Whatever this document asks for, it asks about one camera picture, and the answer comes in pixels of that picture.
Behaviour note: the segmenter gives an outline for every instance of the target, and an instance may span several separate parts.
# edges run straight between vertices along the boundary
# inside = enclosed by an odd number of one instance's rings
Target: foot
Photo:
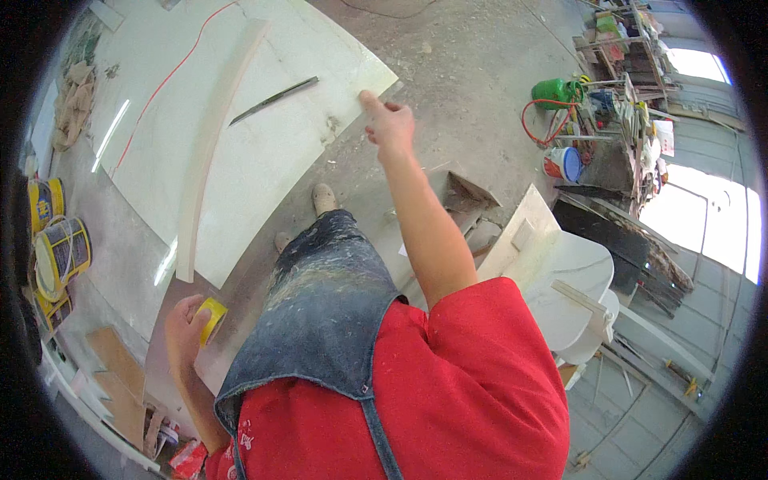
[[[315,213],[318,217],[325,212],[339,208],[339,205],[336,203],[336,197],[333,195],[333,190],[325,184],[315,185],[312,189],[312,201],[315,204]]]
[[[293,240],[291,236],[288,233],[285,232],[278,232],[277,235],[275,235],[275,247],[277,248],[277,253],[282,253],[283,250],[288,247],[288,243]]]

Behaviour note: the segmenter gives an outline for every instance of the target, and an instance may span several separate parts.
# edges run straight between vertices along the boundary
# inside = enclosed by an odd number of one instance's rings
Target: red hose
[[[203,22],[203,26],[200,27],[200,32],[197,34],[197,40],[195,40],[194,45],[192,45],[192,49],[190,50],[190,52],[187,54],[186,57],[184,57],[179,62],[178,65],[176,65],[176,68],[174,68],[173,70],[170,71],[168,76],[157,86],[157,88],[154,89],[154,92],[152,92],[152,95],[149,97],[149,100],[147,100],[147,103],[144,105],[144,108],[141,110],[141,113],[139,114],[139,118],[136,119],[136,123],[134,124],[134,129],[131,131],[131,136],[128,138],[128,143],[125,144],[125,148],[123,149],[123,154],[120,156],[120,160],[118,161],[118,164],[114,166],[114,169],[112,170],[112,173],[109,175],[110,178],[114,177],[114,174],[118,171],[118,168],[120,168],[120,164],[123,163],[123,159],[125,158],[125,154],[128,152],[128,147],[131,146],[131,141],[134,139],[134,134],[136,133],[136,128],[139,126],[139,122],[141,121],[141,118],[144,116],[144,112],[147,111],[147,107],[149,107],[149,104],[152,102],[152,99],[154,98],[154,96],[157,95],[157,93],[160,91],[160,89],[163,87],[163,85],[165,85],[165,83],[168,81],[168,79],[174,73],[176,73],[176,70],[178,70],[179,67],[181,65],[183,65],[185,61],[187,61],[187,59],[190,57],[190,55],[192,55],[192,52],[194,51],[194,49],[197,48],[197,44],[200,43],[200,37],[203,36],[203,29],[205,28],[205,25],[207,25],[207,23],[210,22],[210,20],[213,17],[218,15],[219,12],[221,12],[225,8],[230,7],[230,6],[232,6],[232,5],[236,4],[236,3],[237,3],[237,0],[235,0],[234,2],[230,2],[230,3],[226,4],[225,6],[219,8],[218,10],[216,10],[214,13],[210,14],[210,17],[206,18],[205,22]]]
[[[537,103],[541,103],[541,102],[547,102],[547,103],[557,104],[557,105],[569,105],[570,106],[570,108],[568,109],[568,114],[565,115],[565,118],[560,123],[560,126],[554,131],[554,133],[552,135],[550,135],[549,137],[545,138],[544,140],[541,140],[539,138],[534,137],[533,134],[528,130],[528,127],[525,125],[525,111],[528,110],[528,107],[530,107],[531,105],[537,104]],[[565,122],[567,122],[568,119],[571,117],[571,114],[573,114],[574,107],[576,105],[578,105],[578,104],[579,104],[578,102],[556,101],[556,100],[550,100],[548,98],[539,98],[538,100],[529,101],[525,105],[525,107],[523,107],[523,113],[520,115],[520,119],[521,119],[521,121],[523,123],[523,130],[525,130],[525,133],[528,134],[528,136],[534,142],[536,142],[537,144],[544,145],[545,147],[549,147],[549,144],[554,140],[555,137],[558,136],[558,134],[560,133],[560,130],[562,130],[563,127],[565,126]]]

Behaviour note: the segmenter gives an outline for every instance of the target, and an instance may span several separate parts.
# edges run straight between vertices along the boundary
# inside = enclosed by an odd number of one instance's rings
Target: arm
[[[194,369],[200,333],[210,320],[210,310],[195,315],[202,303],[203,296],[195,295],[176,304],[165,319],[165,343],[176,388],[200,433],[200,440],[209,453],[214,453],[229,444],[230,434],[214,415],[214,394]]]
[[[408,258],[432,309],[442,297],[478,282],[475,261],[413,154],[411,109],[383,104],[369,91],[360,101],[372,118],[366,132],[379,146]]]

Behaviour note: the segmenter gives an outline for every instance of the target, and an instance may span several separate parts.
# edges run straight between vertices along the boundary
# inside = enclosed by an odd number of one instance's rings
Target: paint-stained apron
[[[373,347],[389,305],[405,297],[352,214],[322,215],[280,254],[263,312],[224,379],[214,411],[232,435],[243,394],[274,379],[312,381],[360,402],[387,478],[402,478],[373,397]]]

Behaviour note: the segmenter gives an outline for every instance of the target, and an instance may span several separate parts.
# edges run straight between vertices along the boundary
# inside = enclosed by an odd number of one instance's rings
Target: hand
[[[209,309],[195,315],[202,304],[202,295],[188,296],[165,317],[165,345],[174,379],[194,371],[194,360],[200,351],[200,333],[210,320]]]
[[[368,140],[379,146],[379,161],[413,152],[413,113],[405,105],[383,104],[372,92],[360,92],[360,103],[372,122],[366,127]]]

